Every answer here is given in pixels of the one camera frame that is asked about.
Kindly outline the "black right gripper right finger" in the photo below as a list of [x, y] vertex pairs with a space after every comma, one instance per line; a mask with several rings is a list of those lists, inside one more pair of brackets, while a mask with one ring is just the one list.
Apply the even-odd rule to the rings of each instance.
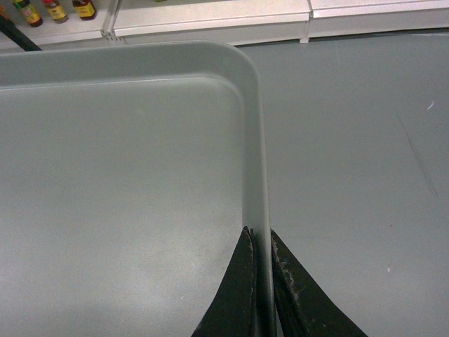
[[274, 299], [284, 336], [365, 336], [271, 231]]

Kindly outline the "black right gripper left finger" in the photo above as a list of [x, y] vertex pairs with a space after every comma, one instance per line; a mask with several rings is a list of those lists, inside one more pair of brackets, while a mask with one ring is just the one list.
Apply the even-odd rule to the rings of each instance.
[[244, 227], [215, 297], [193, 336], [254, 336], [257, 251], [253, 231]]

